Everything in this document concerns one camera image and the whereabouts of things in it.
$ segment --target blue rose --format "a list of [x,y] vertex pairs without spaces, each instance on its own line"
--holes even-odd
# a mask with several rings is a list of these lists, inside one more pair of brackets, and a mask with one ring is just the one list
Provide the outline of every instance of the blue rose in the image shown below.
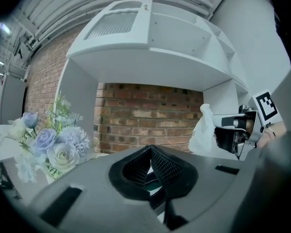
[[56,140],[56,131],[53,129],[44,129],[38,134],[35,140],[34,149],[39,153],[46,154],[48,148],[52,147]]
[[23,121],[27,128],[34,129],[39,122],[38,113],[25,112],[23,114]]

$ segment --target white rose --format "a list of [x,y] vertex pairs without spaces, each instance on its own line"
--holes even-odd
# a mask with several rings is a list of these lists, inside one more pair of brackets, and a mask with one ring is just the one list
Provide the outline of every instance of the white rose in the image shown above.
[[15,140],[19,140],[20,138],[22,138],[25,132],[26,126],[21,118],[16,119],[9,130],[10,136]]
[[74,168],[80,160],[76,148],[66,143],[54,144],[47,150],[47,154],[52,166],[63,173]]

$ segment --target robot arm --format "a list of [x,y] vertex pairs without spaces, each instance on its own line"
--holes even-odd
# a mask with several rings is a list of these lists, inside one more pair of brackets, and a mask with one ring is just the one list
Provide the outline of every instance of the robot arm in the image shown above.
[[[238,114],[213,115],[217,146],[244,160],[248,152],[256,147],[264,132],[264,127],[257,110],[242,105]],[[253,122],[253,130],[246,129],[248,121]]]

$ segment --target gray plastic surface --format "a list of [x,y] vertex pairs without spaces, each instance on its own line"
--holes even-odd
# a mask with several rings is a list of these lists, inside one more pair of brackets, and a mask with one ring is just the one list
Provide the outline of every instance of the gray plastic surface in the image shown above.
[[[259,150],[252,150],[246,161],[233,161],[183,153],[166,147],[164,151],[191,163],[198,172],[194,188],[185,197],[172,200],[177,215],[189,223],[174,232],[229,232],[255,171]],[[39,215],[69,186],[83,190],[58,226],[76,232],[169,232],[147,201],[121,196],[108,177],[113,163],[138,151],[126,150],[80,165],[46,187],[32,201]],[[237,175],[215,169],[217,165],[240,168]]]

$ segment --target brick wall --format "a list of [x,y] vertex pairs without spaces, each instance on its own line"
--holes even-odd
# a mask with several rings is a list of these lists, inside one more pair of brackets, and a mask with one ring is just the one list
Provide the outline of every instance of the brick wall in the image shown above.
[[38,129],[44,127],[45,111],[54,103],[59,77],[66,62],[66,54],[84,25],[56,38],[30,60],[30,75],[25,100],[25,111],[38,112],[41,118]]
[[97,150],[157,144],[187,151],[201,118],[201,92],[139,84],[100,83],[95,106]]

